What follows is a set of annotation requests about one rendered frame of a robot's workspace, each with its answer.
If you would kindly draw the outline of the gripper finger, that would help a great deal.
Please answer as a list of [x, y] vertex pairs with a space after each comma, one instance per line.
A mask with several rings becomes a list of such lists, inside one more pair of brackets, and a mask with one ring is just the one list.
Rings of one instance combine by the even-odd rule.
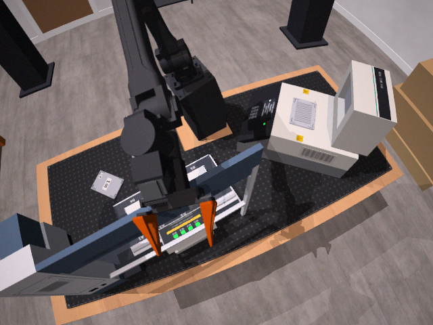
[[134, 217], [133, 222], [147, 238], [157, 256], [162, 255], [156, 214]]
[[206, 235], [209, 241], [209, 245], [210, 247], [212, 247], [213, 246], [213, 225], [214, 225], [214, 218], [217, 209], [217, 201], [211, 200], [208, 202], [202, 202], [200, 203], [200, 208], [204, 220], [204, 226], [206, 229]]

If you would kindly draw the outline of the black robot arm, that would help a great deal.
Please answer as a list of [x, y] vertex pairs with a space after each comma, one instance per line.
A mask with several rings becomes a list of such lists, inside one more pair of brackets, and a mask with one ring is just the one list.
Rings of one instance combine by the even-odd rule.
[[154, 0], [112, 0], [112, 6], [133, 111], [124, 117], [120, 135], [122, 149], [134, 156], [130, 158], [133, 182], [147, 200], [188, 189], [177, 133], [170, 131], [183, 126], [181, 103], [159, 71], [145, 25], [158, 46], [155, 56], [160, 67], [170, 74], [175, 90], [202, 80], [200, 65], [193, 62], [183, 38], [176, 40], [170, 33]]

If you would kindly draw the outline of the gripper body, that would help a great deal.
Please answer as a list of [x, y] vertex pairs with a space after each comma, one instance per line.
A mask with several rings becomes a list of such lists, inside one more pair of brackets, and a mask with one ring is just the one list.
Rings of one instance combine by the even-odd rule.
[[150, 206], [153, 211], [137, 213], [137, 217], [171, 211], [175, 210], [176, 208], [181, 209], [181, 207], [215, 200], [215, 197], [200, 199], [200, 196], [205, 196], [204, 189], [197, 186], [185, 190], [171, 192], [163, 195], [163, 197], [160, 198], [154, 198], [150, 200], [140, 199], [139, 204], [141, 208]]

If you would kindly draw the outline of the white thermal cycler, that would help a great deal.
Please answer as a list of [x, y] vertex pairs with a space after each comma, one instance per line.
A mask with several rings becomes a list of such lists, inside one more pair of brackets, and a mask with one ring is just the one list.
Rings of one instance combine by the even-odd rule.
[[390, 71], [351, 60], [335, 97], [287, 83], [253, 91], [237, 151], [260, 142], [261, 158], [341, 178], [396, 124]]

